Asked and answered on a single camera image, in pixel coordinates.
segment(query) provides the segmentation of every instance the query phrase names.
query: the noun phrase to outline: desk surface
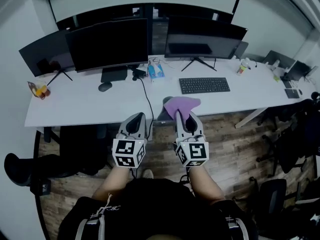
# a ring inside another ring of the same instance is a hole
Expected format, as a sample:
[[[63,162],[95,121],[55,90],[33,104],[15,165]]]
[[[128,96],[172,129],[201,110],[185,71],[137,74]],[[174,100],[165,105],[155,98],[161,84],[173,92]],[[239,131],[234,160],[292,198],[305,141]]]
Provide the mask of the desk surface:
[[[205,60],[214,65],[214,60]],[[288,99],[282,81],[276,82],[273,73],[266,65],[250,62],[251,70],[239,76],[236,71],[240,65],[238,59],[217,59],[214,71],[195,61],[186,70],[181,70],[190,61],[173,61],[162,63],[165,79],[151,83],[149,78],[143,79],[150,100],[154,118],[156,119],[163,107],[163,99],[168,96],[182,96],[179,78],[225,77],[230,92],[197,93],[186,95],[201,99],[201,105],[192,111],[198,115],[211,115],[235,111],[245,111],[293,104],[310,99],[316,90],[311,82],[300,79],[298,89],[302,90],[298,99]],[[143,112],[146,119],[152,114],[146,100],[140,80],[132,80],[132,72],[128,71],[125,81],[112,82],[112,88],[100,92],[102,69],[77,73],[68,72],[73,79],[59,75],[49,86],[51,95],[44,100],[32,97],[25,119],[26,127],[70,126],[88,124],[106,124],[123,122],[131,115]],[[52,75],[44,79],[47,83]]]

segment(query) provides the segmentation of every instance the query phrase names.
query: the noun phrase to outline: black keyboard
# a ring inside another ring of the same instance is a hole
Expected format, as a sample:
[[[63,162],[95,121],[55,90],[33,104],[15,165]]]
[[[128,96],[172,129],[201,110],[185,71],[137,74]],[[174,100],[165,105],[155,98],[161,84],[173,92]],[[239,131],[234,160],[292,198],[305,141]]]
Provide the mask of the black keyboard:
[[[299,94],[296,89],[284,89],[289,99],[299,99]]]
[[[179,78],[182,94],[230,92],[225,77]]]

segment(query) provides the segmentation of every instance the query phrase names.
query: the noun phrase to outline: computer monitor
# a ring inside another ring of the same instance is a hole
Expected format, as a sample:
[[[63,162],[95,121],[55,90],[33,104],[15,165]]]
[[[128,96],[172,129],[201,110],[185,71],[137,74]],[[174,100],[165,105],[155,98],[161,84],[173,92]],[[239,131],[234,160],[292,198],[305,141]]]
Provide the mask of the computer monitor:
[[[290,71],[284,76],[284,79],[299,81],[300,78],[305,77],[311,70],[308,65],[297,60]]]
[[[237,48],[236,51],[234,52],[234,55],[235,55],[237,58],[241,59],[241,57],[242,57],[242,55],[244,55],[244,53],[245,53],[248,45],[249,45],[249,43],[241,41],[240,44],[239,44],[239,46],[238,46],[238,48]]]
[[[148,62],[145,18],[95,24],[70,32],[66,40],[78,72],[106,68],[105,73]]]
[[[268,62],[269,65],[273,65],[276,60],[280,61],[279,67],[283,69],[289,69],[295,63],[295,60],[293,58],[287,57],[274,50],[269,51],[268,55],[264,58],[262,63],[265,64]]]
[[[35,77],[74,66],[65,37],[68,32],[54,32],[19,50]]]
[[[165,57],[231,59],[246,33],[244,27],[216,20],[171,16]]]

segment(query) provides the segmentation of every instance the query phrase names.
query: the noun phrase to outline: person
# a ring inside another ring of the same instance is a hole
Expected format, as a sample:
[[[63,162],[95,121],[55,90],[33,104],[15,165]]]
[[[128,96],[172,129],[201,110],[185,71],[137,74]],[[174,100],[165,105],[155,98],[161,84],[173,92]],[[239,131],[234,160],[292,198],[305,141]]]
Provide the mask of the person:
[[[128,183],[129,173],[115,166],[92,198],[81,197],[62,221],[58,240],[258,239],[255,224],[225,199],[204,166],[189,169],[193,193],[181,183],[153,179],[149,169]],[[234,218],[238,226],[230,226]]]

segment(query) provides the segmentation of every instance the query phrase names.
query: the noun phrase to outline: purple cloth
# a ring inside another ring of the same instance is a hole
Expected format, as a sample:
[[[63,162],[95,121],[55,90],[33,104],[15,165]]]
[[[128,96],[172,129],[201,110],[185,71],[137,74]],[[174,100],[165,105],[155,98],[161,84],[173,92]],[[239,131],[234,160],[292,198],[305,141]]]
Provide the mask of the purple cloth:
[[[201,100],[199,98],[173,97],[163,106],[172,119],[175,119],[176,112],[179,110],[182,115],[183,122],[186,123],[189,118],[190,111],[200,104]]]

